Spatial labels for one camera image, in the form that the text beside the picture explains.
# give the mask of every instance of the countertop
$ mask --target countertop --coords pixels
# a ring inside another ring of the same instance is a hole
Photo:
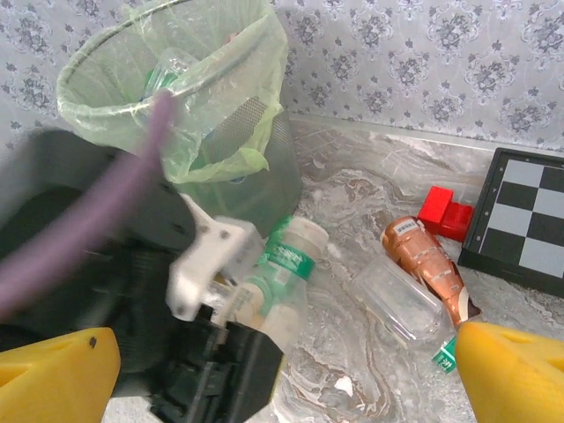
[[[293,117],[304,181],[297,214],[322,225],[330,246],[309,285],[308,323],[274,399],[249,422],[475,422],[457,372],[445,375],[405,350],[347,285],[380,251],[382,229],[417,214],[432,185],[475,203],[495,145],[335,122]],[[460,244],[443,245],[456,261]],[[564,339],[564,300],[460,272],[486,321]],[[224,296],[217,288],[209,302]],[[156,421],[140,398],[112,400],[104,419]]]

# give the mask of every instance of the mesh trash can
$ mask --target mesh trash can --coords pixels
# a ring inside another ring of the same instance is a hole
[[[291,213],[301,179],[279,104],[287,38],[268,0],[162,0],[92,37],[57,80],[61,116],[97,145],[135,152],[151,98],[147,76],[171,48],[194,57],[168,86],[180,105],[167,179],[211,215],[266,235]]]

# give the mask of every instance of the chessboard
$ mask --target chessboard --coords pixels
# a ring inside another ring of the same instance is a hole
[[[458,264],[564,298],[564,159],[497,149]]]

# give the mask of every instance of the floral wallpaper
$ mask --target floral wallpaper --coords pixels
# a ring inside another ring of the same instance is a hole
[[[564,148],[562,1],[273,3],[294,112]]]
[[[59,70],[141,0],[0,0],[0,160],[57,116]],[[290,111],[564,149],[564,2],[271,0]]]

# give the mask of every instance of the brown bottle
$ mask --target brown bottle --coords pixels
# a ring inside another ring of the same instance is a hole
[[[421,222],[412,217],[393,221],[382,233],[382,245],[394,262],[443,302],[456,328],[481,313],[456,265]]]

